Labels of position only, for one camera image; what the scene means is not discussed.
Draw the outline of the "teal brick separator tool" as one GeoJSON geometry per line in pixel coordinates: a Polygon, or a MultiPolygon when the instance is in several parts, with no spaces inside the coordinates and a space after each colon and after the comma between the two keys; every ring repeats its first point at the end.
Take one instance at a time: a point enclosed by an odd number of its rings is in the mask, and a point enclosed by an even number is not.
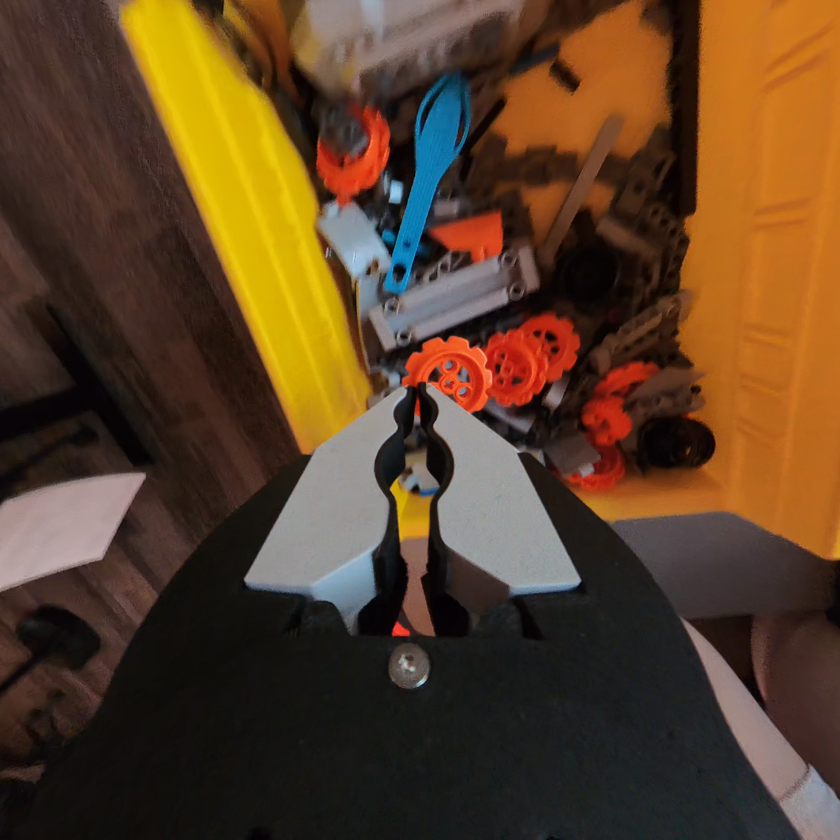
{"type": "Polygon", "coordinates": [[[415,119],[415,172],[383,281],[388,296],[401,296],[407,289],[439,183],[460,155],[470,121],[467,79],[458,72],[439,78],[427,91],[415,119]]]}

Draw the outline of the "grey white toy motor block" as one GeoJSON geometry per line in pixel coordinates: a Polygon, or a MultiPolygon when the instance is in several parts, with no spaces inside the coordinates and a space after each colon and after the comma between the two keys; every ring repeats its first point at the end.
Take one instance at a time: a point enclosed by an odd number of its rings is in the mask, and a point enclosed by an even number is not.
{"type": "Polygon", "coordinates": [[[528,18],[520,1],[311,1],[290,48],[319,90],[389,99],[514,54],[528,18]]]}

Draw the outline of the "white paper sheet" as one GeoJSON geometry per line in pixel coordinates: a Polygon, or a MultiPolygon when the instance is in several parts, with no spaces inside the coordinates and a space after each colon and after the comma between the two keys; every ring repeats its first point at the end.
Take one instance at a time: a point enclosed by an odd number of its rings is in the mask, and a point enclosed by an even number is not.
{"type": "Polygon", "coordinates": [[[1,592],[104,558],[145,480],[141,471],[74,479],[1,506],[1,592]]]}

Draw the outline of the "light grey curved toy panel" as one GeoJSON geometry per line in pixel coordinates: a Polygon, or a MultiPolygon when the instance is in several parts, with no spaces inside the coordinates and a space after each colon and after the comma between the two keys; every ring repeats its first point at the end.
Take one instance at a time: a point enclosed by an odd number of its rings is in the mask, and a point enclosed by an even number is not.
{"type": "Polygon", "coordinates": [[[331,201],[322,205],[317,229],[350,278],[390,269],[391,254],[356,202],[341,205],[331,201]]]}

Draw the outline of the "orange toy gear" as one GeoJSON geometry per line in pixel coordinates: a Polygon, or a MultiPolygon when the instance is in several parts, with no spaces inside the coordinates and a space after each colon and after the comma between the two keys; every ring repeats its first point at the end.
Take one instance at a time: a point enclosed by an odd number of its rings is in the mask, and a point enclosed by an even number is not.
{"type": "Polygon", "coordinates": [[[634,429],[620,395],[594,397],[581,409],[581,425],[596,448],[610,447],[627,438],[634,429]]]}

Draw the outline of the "pile of toy building parts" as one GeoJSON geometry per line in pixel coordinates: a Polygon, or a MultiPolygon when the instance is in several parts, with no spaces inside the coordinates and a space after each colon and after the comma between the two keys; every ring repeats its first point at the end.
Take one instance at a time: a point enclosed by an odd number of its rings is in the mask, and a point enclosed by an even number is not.
{"type": "MultiPolygon", "coordinates": [[[[367,408],[402,384],[406,361],[432,338],[458,336],[484,351],[494,333],[519,329],[536,314],[571,319],[581,348],[570,373],[547,383],[524,406],[503,407],[488,398],[475,414],[512,443],[534,445],[556,475],[589,491],[611,489],[631,473],[687,470],[642,472],[638,432],[658,417],[700,421],[697,412],[705,403],[702,374],[679,341],[691,307],[680,275],[690,243],[686,218],[697,207],[700,2],[642,2],[640,25],[669,44],[668,116],[632,154],[616,153],[622,114],[608,116],[582,150],[556,143],[512,150],[511,132],[491,127],[510,109],[508,83],[532,69],[547,66],[557,88],[579,92],[583,78],[564,57],[563,44],[544,36],[591,33],[622,5],[528,2],[514,54],[447,73],[468,81],[469,135],[439,183],[401,296],[383,291],[386,272],[350,278],[321,237],[349,282],[374,388],[367,408]],[[436,225],[493,209],[503,216],[504,247],[497,258],[473,263],[467,253],[447,251],[428,234],[436,225]],[[581,425],[581,409],[607,372],[632,361],[654,362],[661,371],[624,398],[632,433],[596,448],[581,425]]],[[[301,80],[311,82],[292,61],[301,80]]],[[[345,102],[370,104],[388,122],[385,170],[351,201],[373,222],[391,256],[413,184],[415,119],[438,79],[389,99],[331,96],[311,82],[308,105],[318,137],[322,113],[345,102]]]]}

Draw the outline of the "yellow plastic bin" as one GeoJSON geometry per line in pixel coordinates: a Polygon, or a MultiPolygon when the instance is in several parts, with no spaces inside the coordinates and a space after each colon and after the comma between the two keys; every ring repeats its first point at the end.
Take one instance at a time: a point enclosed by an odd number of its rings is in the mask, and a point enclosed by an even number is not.
{"type": "MultiPolygon", "coordinates": [[[[306,167],[190,2],[121,24],[295,438],[365,408],[306,167]]],[[[606,518],[725,510],[838,557],[838,2],[702,2],[681,343],[717,452],[584,494],[606,518]]]]}

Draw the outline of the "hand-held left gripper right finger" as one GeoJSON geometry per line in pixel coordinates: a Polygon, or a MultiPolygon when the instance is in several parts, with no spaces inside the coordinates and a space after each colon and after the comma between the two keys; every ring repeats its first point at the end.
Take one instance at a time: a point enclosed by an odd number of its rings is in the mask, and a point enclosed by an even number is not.
{"type": "Polygon", "coordinates": [[[430,610],[451,601],[482,616],[512,598],[578,590],[581,576],[526,469],[540,463],[436,386],[420,385],[418,397],[438,483],[423,578],[430,610]]]}

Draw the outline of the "black toy wheel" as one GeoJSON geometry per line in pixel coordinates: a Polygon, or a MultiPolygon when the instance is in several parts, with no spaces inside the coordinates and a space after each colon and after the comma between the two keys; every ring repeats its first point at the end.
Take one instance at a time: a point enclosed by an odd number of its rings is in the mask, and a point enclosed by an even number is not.
{"type": "Polygon", "coordinates": [[[717,441],[708,425],[687,416],[653,418],[637,436],[636,463],[650,469],[698,469],[714,456],[717,441]]]}

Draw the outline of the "orange toy panel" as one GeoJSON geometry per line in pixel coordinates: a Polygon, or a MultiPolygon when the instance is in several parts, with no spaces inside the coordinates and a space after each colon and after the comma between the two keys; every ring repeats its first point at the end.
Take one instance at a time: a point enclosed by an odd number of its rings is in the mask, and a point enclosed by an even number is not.
{"type": "Polygon", "coordinates": [[[503,216],[493,209],[429,228],[428,234],[447,251],[464,252],[473,263],[494,259],[504,247],[503,216]]]}

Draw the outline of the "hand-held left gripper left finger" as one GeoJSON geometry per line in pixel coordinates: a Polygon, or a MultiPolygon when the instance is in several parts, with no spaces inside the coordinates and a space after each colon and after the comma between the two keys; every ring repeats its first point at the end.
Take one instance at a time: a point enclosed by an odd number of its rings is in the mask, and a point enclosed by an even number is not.
{"type": "Polygon", "coordinates": [[[392,486],[417,390],[399,387],[316,448],[245,576],[251,590],[334,605],[346,623],[395,623],[406,593],[392,486]]]}

